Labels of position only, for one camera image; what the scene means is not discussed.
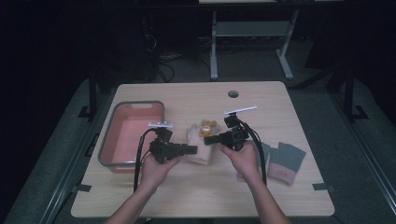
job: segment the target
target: forearm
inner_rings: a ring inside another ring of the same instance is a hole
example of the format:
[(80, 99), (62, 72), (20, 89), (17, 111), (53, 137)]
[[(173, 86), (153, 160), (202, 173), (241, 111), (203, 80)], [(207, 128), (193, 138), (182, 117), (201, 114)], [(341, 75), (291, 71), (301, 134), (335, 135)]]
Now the forearm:
[(146, 203), (155, 193), (156, 189), (138, 188), (122, 206), (111, 216), (106, 224), (110, 223), (134, 223), (138, 218)]
[(289, 219), (277, 205), (269, 189), (259, 177), (249, 179), (247, 184), (253, 195), (262, 224), (290, 223)]

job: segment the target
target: table leg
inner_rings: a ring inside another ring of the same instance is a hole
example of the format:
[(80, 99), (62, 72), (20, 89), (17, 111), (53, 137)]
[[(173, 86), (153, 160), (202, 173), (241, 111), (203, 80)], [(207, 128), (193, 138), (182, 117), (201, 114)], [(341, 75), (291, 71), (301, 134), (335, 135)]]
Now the table leg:
[(216, 11), (213, 12), (212, 21), (212, 51), (210, 52), (210, 80), (218, 80), (218, 59), (216, 57)]
[(289, 42), (291, 39), (291, 35), (293, 34), (294, 26), (297, 21), (299, 10), (294, 10), (288, 28), (285, 34), (285, 43), (283, 44), (282, 48), (276, 50), (277, 58), (279, 59), (280, 65), (282, 66), (283, 73), (287, 79), (293, 79), (293, 73), (290, 70), (288, 61), (286, 60), (286, 51), (288, 50)]

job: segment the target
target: round hole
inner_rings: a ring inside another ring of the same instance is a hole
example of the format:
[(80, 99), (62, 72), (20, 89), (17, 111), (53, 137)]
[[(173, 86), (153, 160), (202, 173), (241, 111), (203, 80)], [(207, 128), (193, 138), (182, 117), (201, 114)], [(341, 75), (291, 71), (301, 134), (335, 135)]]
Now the round hole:
[(236, 98), (239, 96), (239, 93), (237, 91), (229, 91), (228, 96), (230, 96), (231, 98)]

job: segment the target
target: pink plastic tray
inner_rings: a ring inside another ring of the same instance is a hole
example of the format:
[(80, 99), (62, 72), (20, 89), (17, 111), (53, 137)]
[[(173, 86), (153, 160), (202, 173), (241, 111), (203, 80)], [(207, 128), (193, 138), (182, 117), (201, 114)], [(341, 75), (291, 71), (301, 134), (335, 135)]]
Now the pink plastic tray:
[[(164, 121), (164, 105), (160, 101), (122, 102), (115, 106), (108, 123), (98, 160), (113, 173), (132, 173), (140, 136), (149, 129), (149, 122)], [(156, 137), (145, 137), (142, 156)]]

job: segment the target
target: black wire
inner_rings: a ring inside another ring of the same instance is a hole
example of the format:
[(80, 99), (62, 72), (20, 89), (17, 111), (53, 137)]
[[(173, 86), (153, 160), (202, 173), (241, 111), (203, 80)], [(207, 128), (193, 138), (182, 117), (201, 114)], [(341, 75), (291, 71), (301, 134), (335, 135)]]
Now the black wire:
[(191, 59), (191, 58), (195, 59), (195, 57), (192, 55), (180, 54), (178, 57), (174, 57), (171, 59), (163, 59), (161, 63), (170, 63), (170, 62), (181, 60), (181, 59)]
[(166, 79), (165, 73), (161, 69), (158, 70), (159, 75), (163, 78), (163, 82), (168, 83), (172, 81), (172, 79), (175, 77), (175, 69), (172, 66), (165, 63), (159, 63), (159, 65), (165, 66), (172, 71), (172, 76), (169, 79)]
[(335, 214), (332, 215), (332, 217), (337, 220), (339, 223), (341, 224), (346, 224), (345, 222), (343, 222), (343, 220), (341, 220), (341, 218), (339, 218), (338, 216), (336, 216)]
[[(216, 43), (219, 43), (222, 40), (221, 37), (216, 38)], [(212, 50), (212, 40), (209, 43), (205, 44), (204, 46), (198, 46), (198, 51), (200, 53), (208, 53)]]
[(254, 143), (256, 144), (256, 147), (260, 155), (260, 163), (262, 164), (262, 181), (264, 181), (264, 184), (267, 185), (267, 172), (265, 171), (265, 157), (264, 157), (264, 151), (262, 149), (262, 141), (261, 140), (259, 141), (260, 139), (259, 135), (256, 133), (256, 131), (251, 129), (245, 122), (243, 122), (240, 119), (236, 119), (236, 120), (245, 127), (247, 132), (250, 134), (251, 138), (253, 138)]
[(141, 166), (140, 157), (142, 155), (142, 148), (143, 148), (143, 144), (145, 142), (146, 134), (148, 134), (151, 131), (155, 132), (155, 130), (156, 129), (154, 129), (154, 128), (148, 129), (140, 137), (139, 146), (137, 148), (137, 153), (136, 153), (136, 163), (134, 165), (134, 192), (136, 191), (137, 183), (139, 182), (139, 173), (140, 173), (140, 166)]
[(203, 64), (205, 65), (205, 67), (210, 71), (209, 65), (208, 65), (204, 60), (202, 60), (202, 59), (200, 59), (200, 58), (196, 58), (196, 60), (199, 61), (199, 62), (201, 62), (201, 63), (203, 63)]
[(149, 153), (149, 151), (147, 151), (147, 152), (145, 153), (145, 155), (143, 155), (142, 160), (140, 160), (140, 163), (143, 162), (143, 160), (145, 159), (145, 157), (147, 156), (148, 153)]

